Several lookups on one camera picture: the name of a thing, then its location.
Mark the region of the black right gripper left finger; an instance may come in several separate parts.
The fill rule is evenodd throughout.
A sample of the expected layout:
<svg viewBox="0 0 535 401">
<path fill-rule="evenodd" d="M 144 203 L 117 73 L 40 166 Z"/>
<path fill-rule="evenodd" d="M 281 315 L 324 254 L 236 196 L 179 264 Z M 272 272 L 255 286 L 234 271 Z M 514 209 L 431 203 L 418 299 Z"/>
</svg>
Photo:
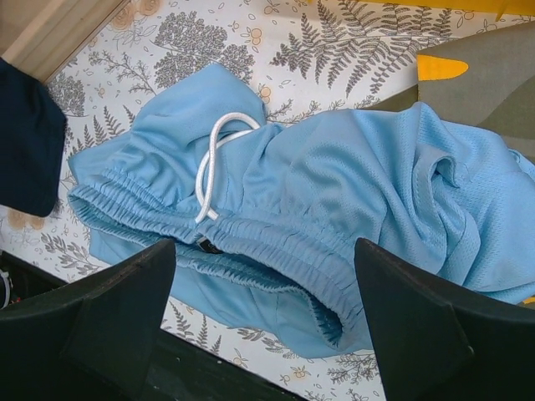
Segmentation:
<svg viewBox="0 0 535 401">
<path fill-rule="evenodd" d="M 175 274 L 161 240 L 1 311 L 3 400 L 137 400 Z"/>
</svg>

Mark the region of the light blue shorts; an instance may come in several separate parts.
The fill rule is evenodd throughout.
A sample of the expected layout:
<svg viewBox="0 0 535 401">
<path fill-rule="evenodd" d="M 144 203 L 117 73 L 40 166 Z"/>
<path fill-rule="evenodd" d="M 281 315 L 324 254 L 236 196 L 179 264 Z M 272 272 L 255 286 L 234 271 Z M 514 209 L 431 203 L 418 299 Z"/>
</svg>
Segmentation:
<svg viewBox="0 0 535 401">
<path fill-rule="evenodd" d="M 423 103 L 284 126 L 212 64 L 69 167 L 69 204 L 94 257 L 115 264 L 170 239 L 174 298 L 229 327 L 271 332 L 305 358 L 371 346 L 360 238 L 488 297 L 534 293 L 533 164 Z"/>
</svg>

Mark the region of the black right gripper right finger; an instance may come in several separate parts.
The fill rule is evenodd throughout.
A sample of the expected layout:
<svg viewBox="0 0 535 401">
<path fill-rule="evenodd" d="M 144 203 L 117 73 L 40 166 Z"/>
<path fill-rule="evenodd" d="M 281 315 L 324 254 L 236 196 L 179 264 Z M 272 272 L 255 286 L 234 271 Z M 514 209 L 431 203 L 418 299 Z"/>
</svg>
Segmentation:
<svg viewBox="0 0 535 401">
<path fill-rule="evenodd" d="M 532 400 L 534 311 L 359 238 L 354 264 L 388 400 Z"/>
</svg>

